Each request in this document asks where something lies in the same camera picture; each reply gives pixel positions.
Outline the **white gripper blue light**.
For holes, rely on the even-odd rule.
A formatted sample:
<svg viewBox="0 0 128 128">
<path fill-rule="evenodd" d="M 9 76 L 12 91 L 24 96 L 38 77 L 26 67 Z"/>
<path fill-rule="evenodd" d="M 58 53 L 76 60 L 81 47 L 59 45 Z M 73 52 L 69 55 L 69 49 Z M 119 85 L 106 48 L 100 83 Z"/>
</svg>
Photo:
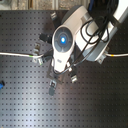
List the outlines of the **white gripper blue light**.
<svg viewBox="0 0 128 128">
<path fill-rule="evenodd" d="M 74 49 L 74 38 L 69 28 L 66 26 L 60 26 L 55 30 L 52 37 L 52 47 L 52 66 L 55 71 L 62 72 L 65 69 L 66 63 Z M 60 73 L 59 79 L 64 79 L 65 74 L 66 71 Z M 51 82 L 57 83 L 57 77 L 54 73 L 51 76 L 50 72 L 48 72 L 48 78 Z"/>
</svg>

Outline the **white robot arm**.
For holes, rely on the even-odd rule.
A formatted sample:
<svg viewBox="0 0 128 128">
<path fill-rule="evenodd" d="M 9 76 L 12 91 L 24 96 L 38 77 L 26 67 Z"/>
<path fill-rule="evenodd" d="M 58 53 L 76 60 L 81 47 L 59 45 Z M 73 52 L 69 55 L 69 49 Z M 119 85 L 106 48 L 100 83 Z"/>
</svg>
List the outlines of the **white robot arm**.
<svg viewBox="0 0 128 128">
<path fill-rule="evenodd" d="M 52 36 L 52 80 L 57 83 L 59 75 L 85 60 L 99 60 L 127 14 L 128 0 L 110 0 L 106 15 L 96 18 L 84 6 L 71 8 Z"/>
</svg>

